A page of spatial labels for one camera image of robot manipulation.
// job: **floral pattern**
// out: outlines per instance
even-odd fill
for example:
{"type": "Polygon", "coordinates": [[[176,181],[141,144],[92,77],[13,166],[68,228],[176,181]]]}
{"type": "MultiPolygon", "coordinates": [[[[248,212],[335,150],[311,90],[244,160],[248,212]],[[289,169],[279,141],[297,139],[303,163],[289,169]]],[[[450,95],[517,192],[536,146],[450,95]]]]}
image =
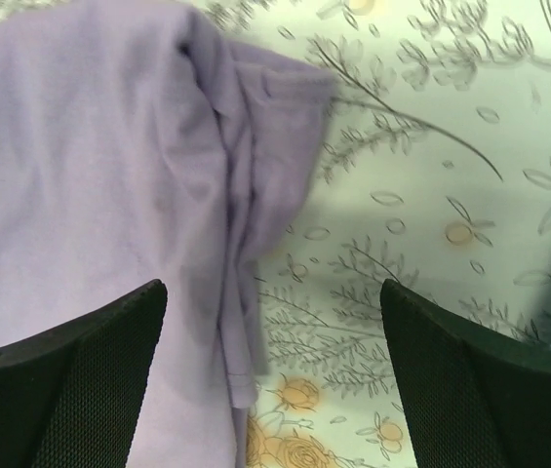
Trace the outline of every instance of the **floral pattern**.
{"type": "MultiPolygon", "coordinates": [[[[386,278],[551,340],[551,0],[194,2],[339,83],[306,207],[259,268],[248,465],[414,468],[386,278]]],[[[49,3],[0,0],[0,20],[49,3]]]]}

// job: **lavender fabric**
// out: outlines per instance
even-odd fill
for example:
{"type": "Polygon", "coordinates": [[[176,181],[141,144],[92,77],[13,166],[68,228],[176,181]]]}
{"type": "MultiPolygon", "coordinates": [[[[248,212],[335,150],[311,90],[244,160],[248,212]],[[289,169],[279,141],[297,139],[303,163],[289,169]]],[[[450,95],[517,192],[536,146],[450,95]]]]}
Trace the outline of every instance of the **lavender fabric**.
{"type": "Polygon", "coordinates": [[[129,467],[244,466],[254,265],[306,196],[332,90],[183,4],[0,23],[0,346],[162,279],[129,467]]]}

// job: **purple cloth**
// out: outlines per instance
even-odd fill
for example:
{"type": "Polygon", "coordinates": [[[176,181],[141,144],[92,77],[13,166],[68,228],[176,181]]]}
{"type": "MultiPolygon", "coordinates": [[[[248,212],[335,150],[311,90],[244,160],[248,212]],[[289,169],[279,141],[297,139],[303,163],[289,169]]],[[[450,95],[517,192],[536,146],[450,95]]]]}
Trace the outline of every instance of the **purple cloth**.
{"type": "Polygon", "coordinates": [[[162,279],[129,467],[244,466],[254,264],[306,196],[332,91],[182,4],[0,24],[0,346],[162,279]]]}

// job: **folded cloth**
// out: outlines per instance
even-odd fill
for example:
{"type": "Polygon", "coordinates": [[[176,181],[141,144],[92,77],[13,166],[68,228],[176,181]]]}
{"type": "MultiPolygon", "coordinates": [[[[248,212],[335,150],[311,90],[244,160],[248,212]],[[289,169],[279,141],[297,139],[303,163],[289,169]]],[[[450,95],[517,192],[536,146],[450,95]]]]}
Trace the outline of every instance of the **folded cloth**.
{"type": "Polygon", "coordinates": [[[160,278],[130,468],[244,468],[254,266],[304,201],[333,90],[180,3],[0,23],[0,346],[160,278]]]}

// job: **black object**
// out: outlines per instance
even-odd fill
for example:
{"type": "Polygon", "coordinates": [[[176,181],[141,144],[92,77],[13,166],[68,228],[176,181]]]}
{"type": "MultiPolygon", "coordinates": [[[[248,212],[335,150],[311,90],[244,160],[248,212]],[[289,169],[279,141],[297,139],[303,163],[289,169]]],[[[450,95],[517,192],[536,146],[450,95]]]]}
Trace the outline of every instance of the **black object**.
{"type": "Polygon", "coordinates": [[[123,468],[160,337],[158,280],[0,348],[0,468],[123,468]]]}
{"type": "Polygon", "coordinates": [[[418,468],[551,468],[551,351],[391,280],[380,302],[418,468]]]}

